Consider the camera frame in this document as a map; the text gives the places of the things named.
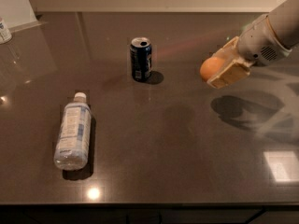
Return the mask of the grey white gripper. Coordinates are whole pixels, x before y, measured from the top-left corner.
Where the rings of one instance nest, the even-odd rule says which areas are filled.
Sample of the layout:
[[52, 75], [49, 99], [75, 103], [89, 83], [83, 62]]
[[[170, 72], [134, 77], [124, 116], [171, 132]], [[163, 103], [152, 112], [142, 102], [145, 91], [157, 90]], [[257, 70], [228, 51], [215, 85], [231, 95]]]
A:
[[288, 57], [291, 51], [278, 39], [268, 16], [263, 14], [247, 25], [240, 37], [235, 36], [213, 54], [214, 57], [230, 60], [239, 52], [245, 60], [226, 62], [207, 84], [215, 89], [232, 85], [249, 76], [252, 63], [248, 62], [269, 65]]

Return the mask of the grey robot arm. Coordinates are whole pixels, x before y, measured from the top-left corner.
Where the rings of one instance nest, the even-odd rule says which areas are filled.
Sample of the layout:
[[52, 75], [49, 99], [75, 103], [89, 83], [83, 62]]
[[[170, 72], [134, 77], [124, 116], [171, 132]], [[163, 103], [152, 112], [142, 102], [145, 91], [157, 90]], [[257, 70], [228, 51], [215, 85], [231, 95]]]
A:
[[290, 55], [299, 44], [299, 0], [286, 0], [248, 24], [213, 54], [224, 64], [207, 80], [220, 89], [246, 78], [254, 64], [269, 65]]

